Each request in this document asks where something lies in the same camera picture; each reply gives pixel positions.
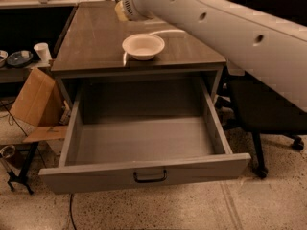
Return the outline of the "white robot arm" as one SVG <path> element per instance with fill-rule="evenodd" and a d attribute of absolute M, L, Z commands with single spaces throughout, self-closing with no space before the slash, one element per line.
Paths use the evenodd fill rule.
<path fill-rule="evenodd" d="M 120 0 L 121 19 L 157 17 L 307 111 L 307 29 L 225 0 Z"/>

